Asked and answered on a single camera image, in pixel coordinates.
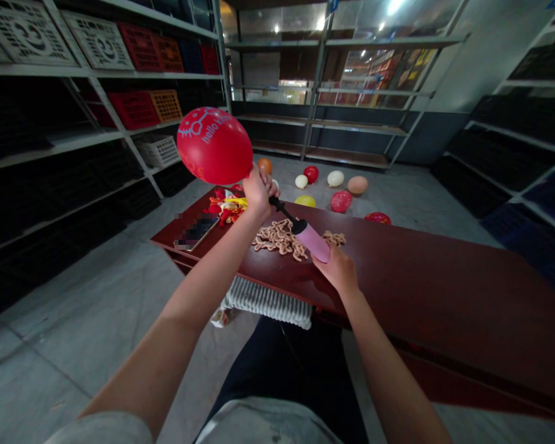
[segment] person's left hand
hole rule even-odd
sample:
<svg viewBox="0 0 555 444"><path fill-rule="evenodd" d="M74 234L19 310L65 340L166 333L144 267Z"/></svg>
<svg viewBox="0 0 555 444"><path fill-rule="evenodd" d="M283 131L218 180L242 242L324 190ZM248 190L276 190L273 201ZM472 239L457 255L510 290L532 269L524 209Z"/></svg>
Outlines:
<svg viewBox="0 0 555 444"><path fill-rule="evenodd" d="M257 212L263 219L267 218L271 214L269 198L271 196L279 198L280 195L271 176L253 164L249 177L242 181L242 187L249 203L247 210Z"/></svg>

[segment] pant leg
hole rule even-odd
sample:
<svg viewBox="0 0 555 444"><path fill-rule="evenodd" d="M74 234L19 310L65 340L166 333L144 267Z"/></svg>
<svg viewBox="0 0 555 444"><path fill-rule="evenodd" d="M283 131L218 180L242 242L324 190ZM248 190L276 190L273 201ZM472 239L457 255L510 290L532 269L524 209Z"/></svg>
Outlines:
<svg viewBox="0 0 555 444"><path fill-rule="evenodd" d="M314 322L306 331L262 316L206 423L228 401L249 396L304 405L343 442L368 442L337 327Z"/></svg>

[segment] concrete floor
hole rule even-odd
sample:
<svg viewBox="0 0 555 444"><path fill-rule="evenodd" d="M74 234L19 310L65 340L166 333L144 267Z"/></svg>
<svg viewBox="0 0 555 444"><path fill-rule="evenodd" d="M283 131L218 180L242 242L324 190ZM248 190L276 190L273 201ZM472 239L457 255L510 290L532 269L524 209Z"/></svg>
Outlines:
<svg viewBox="0 0 555 444"><path fill-rule="evenodd" d="M326 177L339 169L346 179L363 175L370 182L349 209L352 216L380 211L395 225L497 246L423 168L398 165L383 175L318 164L318 182L300 191L294 178L311 163L271 159L284 200L309 194L319 208L328 208L334 191L326 187ZM183 279L148 240L209 188L192 182L0 315L0 443L45 441L80 412L128 357ZM195 439L256 321L256 315L239 313L224 329L206 327L160 443ZM371 442L385 442L352 334L345 332L343 342ZM555 422L447 405L436 408L457 443L555 443Z"/></svg>

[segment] light gray sleeve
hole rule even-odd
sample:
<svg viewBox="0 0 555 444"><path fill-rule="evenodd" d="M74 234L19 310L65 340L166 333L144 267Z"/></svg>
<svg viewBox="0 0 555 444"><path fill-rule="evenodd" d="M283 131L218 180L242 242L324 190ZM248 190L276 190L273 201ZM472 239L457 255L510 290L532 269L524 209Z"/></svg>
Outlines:
<svg viewBox="0 0 555 444"><path fill-rule="evenodd" d="M57 431L45 444L152 444L148 426L131 413L85 416Z"/></svg>

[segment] red tabletop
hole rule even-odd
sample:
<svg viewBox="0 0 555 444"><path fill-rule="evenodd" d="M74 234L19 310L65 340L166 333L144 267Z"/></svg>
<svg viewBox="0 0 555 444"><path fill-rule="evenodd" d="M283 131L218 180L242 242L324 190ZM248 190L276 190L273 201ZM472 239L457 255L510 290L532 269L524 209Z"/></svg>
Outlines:
<svg viewBox="0 0 555 444"><path fill-rule="evenodd" d="M173 246L211 195L213 190L152 242L202 258L229 228L217 226L193 252ZM353 257L361 290L389 335L511 381L555 409L555 291L520 256L294 203L287 208L320 234L345 234L343 250ZM282 219L273 213L264 226ZM238 274L345 316L337 292L310 259L300 263L251 247Z"/></svg>

